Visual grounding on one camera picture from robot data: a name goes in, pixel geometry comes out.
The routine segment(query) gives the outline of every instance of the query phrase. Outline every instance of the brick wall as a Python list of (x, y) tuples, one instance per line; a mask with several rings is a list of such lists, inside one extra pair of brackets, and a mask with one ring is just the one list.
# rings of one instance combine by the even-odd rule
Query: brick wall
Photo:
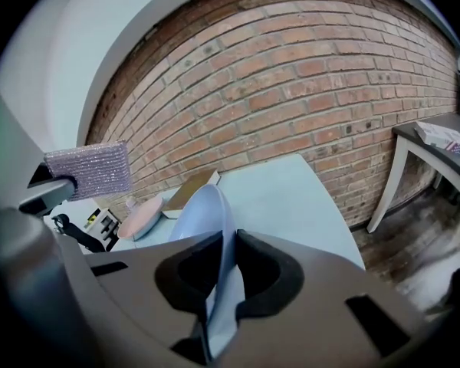
[[(87, 142), (128, 142), (141, 199), (300, 153), (355, 225), (385, 186), (392, 127), (454, 111), (455, 72), (453, 47), (400, 0), (194, 0), (123, 62)], [(395, 203), (432, 176), (409, 158)], [(125, 200), (102, 205), (124, 218)]]

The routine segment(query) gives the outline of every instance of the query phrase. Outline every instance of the glittery sponge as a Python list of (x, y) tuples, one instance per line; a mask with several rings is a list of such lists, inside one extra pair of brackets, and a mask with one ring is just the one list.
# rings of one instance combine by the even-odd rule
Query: glittery sponge
[(77, 182), (69, 201), (131, 190), (126, 142), (100, 143), (44, 155), (53, 177), (71, 176)]

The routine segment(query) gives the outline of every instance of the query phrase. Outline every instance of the white paper box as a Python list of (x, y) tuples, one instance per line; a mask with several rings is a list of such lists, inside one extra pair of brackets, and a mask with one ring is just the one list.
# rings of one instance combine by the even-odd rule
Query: white paper box
[(424, 143), (460, 154), (460, 132), (422, 121), (416, 121), (415, 130)]

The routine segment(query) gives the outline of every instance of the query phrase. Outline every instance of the light blue table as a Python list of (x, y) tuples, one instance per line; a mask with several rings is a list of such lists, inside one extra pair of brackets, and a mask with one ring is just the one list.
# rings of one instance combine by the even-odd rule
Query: light blue table
[[(218, 187), (232, 207), (237, 228), (328, 251), (364, 268), (346, 222), (302, 156), (284, 156), (228, 172)], [(168, 199), (176, 191), (161, 195)], [(162, 217), (145, 236), (119, 240), (113, 251), (163, 244), (175, 223)]]

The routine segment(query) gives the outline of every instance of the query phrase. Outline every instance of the tan notebook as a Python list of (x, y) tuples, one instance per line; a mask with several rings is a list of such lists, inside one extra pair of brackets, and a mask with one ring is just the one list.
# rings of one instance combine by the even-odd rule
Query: tan notebook
[(186, 203), (198, 189), (205, 184), (217, 184), (219, 180), (220, 175), (216, 169), (205, 170), (189, 177), (174, 196), (162, 207), (162, 213), (167, 218), (177, 219)]

